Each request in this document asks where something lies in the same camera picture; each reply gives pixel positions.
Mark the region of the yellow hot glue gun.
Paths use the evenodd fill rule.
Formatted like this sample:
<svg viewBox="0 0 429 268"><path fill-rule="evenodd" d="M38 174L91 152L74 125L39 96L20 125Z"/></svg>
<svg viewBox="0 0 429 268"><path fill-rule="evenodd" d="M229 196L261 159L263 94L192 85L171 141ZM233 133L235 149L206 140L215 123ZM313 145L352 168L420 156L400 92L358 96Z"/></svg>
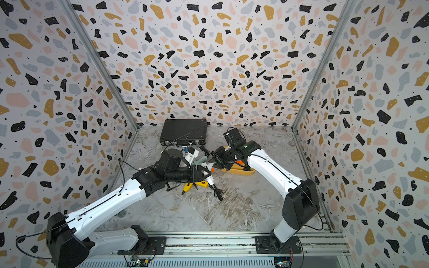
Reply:
<svg viewBox="0 0 429 268"><path fill-rule="evenodd" d="M184 195L185 193L187 193L188 191L190 191L192 188L196 188L198 189L198 187L203 187L203 188L210 188L213 190L214 192L214 197L217 198L219 201L223 201L223 191L221 189L219 189L217 186L215 185L210 185L208 182L206 181L202 181L202 182L196 182L196 183L187 183L182 190L182 195Z"/></svg>

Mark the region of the white hot glue gun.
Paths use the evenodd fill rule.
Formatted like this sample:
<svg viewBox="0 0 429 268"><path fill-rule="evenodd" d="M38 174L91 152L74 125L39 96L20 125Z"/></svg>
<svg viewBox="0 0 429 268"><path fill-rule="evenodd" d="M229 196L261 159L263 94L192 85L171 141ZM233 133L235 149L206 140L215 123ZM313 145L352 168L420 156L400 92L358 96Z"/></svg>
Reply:
<svg viewBox="0 0 429 268"><path fill-rule="evenodd" d="M213 186L215 184L214 178L213 178L213 173L215 173L214 170L213 170L214 164L215 163L206 163L206 168L210 172L210 176L206 179L206 181L209 183L210 186Z"/></svg>

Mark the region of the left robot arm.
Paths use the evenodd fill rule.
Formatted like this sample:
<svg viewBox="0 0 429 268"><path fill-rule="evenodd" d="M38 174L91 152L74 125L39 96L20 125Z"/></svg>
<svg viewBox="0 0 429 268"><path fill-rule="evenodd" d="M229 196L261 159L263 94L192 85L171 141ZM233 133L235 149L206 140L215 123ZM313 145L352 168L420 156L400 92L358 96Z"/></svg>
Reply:
<svg viewBox="0 0 429 268"><path fill-rule="evenodd" d="M104 253L139 255L152 247L150 237L138 225L124 230L96 229L130 205L158 190L171 190L170 183L199 183L211 176L212 164L192 163L176 149L163 151L153 165L138 170L118 189L94 203L64 215L58 212L48 219L46 245L48 258L57 268L76 268L86 259Z"/></svg>

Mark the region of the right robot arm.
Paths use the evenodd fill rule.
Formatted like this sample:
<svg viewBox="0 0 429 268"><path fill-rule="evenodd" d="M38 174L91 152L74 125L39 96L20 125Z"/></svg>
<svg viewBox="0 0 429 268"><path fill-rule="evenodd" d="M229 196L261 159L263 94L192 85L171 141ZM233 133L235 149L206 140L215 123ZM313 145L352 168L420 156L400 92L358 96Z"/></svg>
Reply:
<svg viewBox="0 0 429 268"><path fill-rule="evenodd" d="M315 215L320 206L315 182L303 180L276 163L255 141L247 141L237 128L229 128L223 137L227 147L212 152L219 169L230 170L237 161L261 174L284 198L282 219L272 230L272 241L283 245Z"/></svg>

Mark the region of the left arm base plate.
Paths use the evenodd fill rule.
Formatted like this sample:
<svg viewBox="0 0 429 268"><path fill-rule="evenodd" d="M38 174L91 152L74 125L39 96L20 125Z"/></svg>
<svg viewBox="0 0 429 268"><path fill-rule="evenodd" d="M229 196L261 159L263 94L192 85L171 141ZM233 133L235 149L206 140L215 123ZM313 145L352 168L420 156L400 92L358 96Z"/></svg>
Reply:
<svg viewBox="0 0 429 268"><path fill-rule="evenodd" d="M166 246L167 237L149 236L146 239L139 239L136 245L127 251L119 250L118 255L163 255Z"/></svg>

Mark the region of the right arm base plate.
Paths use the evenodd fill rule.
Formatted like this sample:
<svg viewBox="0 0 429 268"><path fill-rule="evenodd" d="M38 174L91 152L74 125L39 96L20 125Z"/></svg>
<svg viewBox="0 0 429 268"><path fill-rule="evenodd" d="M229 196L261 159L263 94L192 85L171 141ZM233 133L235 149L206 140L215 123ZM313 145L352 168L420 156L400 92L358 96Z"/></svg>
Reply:
<svg viewBox="0 0 429 268"><path fill-rule="evenodd" d="M257 254L287 254L302 253L301 242L297 236L292 236L287 242L280 242L273 234L256 236Z"/></svg>

